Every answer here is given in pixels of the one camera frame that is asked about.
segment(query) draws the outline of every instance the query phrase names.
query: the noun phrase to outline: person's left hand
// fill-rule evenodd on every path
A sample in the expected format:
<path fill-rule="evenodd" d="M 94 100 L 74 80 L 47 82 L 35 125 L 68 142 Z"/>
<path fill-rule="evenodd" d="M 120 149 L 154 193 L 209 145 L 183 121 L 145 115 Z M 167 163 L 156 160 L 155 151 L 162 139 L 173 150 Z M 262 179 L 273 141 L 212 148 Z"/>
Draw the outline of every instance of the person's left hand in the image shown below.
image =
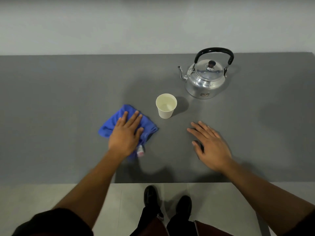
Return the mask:
<path fill-rule="evenodd" d="M 142 114 L 139 116 L 138 114 L 139 111 L 136 111 L 128 122 L 126 122 L 128 112 L 124 112 L 123 117 L 118 119 L 116 126 L 109 137 L 108 150 L 121 156 L 121 160 L 126 158 L 136 149 L 139 138 L 143 132 L 143 128 L 140 127 L 135 133 L 142 118 Z"/>

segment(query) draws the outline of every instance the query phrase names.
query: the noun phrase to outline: kettle handle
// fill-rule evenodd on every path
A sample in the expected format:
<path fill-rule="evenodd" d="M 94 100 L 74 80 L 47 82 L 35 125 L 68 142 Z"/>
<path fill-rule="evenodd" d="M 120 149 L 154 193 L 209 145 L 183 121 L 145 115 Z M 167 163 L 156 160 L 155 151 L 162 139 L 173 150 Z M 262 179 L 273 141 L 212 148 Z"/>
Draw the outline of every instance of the kettle handle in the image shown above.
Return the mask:
<path fill-rule="evenodd" d="M 228 65 L 231 65 L 234 60 L 234 54 L 229 49 L 221 48 L 221 47 L 212 47 L 212 48 L 207 48 L 207 49 L 203 49 L 199 51 L 195 57 L 195 64 L 198 62 L 200 56 L 202 56 L 203 54 L 211 53 L 211 52 L 221 52 L 221 53 L 228 54 L 230 56 L 229 61 L 227 62 Z"/>

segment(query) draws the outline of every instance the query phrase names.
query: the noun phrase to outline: blue towel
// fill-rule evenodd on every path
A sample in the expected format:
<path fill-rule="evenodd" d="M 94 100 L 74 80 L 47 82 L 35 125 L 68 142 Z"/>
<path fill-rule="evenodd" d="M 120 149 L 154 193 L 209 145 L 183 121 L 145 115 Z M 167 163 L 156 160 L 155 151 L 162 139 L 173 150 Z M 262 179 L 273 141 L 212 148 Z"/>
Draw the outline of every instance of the blue towel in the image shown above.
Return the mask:
<path fill-rule="evenodd" d="M 123 107 L 117 113 L 112 115 L 110 117 L 110 119 L 108 119 L 104 123 L 104 125 L 100 128 L 98 133 L 102 137 L 108 138 L 112 134 L 113 129 L 114 129 L 118 119 L 123 116 L 125 111 L 128 112 L 128 116 L 127 116 L 127 121 L 128 121 L 131 118 L 131 116 L 135 113 L 136 109 L 134 109 L 132 106 L 127 105 L 127 104 L 123 105 Z M 153 133 L 155 133 L 158 130 L 157 126 L 145 115 L 142 116 L 142 119 L 141 119 L 140 124 L 137 127 L 137 129 L 140 127 L 143 127 L 144 130 L 140 136 L 139 143 L 137 146 L 139 146 L 139 145 L 143 146 L 147 142 L 148 137 L 151 136 Z M 131 155 L 129 157 L 131 157 L 131 158 L 137 157 L 136 150 L 133 153 L 131 153 Z"/>

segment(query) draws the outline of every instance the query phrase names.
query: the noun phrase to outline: shirt sleeve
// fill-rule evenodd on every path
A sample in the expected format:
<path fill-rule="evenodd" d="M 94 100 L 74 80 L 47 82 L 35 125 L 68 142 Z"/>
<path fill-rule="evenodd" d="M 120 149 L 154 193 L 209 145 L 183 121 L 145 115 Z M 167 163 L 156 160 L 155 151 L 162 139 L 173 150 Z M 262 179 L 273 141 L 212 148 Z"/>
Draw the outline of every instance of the shirt sleeve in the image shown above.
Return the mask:
<path fill-rule="evenodd" d="M 283 236 L 315 235 L 315 210 Z"/>
<path fill-rule="evenodd" d="M 78 215 L 62 208 L 34 215 L 30 221 L 18 226 L 12 236 L 42 233 L 93 236 L 90 227 Z"/>

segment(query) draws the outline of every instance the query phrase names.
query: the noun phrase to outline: kettle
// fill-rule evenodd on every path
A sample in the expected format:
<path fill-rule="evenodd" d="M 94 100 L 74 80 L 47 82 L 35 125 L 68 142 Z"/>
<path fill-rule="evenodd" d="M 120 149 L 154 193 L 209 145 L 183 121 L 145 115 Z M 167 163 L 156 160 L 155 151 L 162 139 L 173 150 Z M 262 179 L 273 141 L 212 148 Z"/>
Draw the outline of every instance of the kettle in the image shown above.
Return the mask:
<path fill-rule="evenodd" d="M 221 52 L 230 56 L 225 68 L 212 59 L 198 61 L 203 54 L 212 52 Z M 185 88 L 192 96 L 200 99 L 212 98 L 219 93 L 226 78 L 227 68 L 232 64 L 233 59 L 233 52 L 226 48 L 203 49 L 196 55 L 195 62 L 189 67 L 187 75 L 184 75 L 181 67 L 178 66 L 179 76 L 185 82 Z"/>

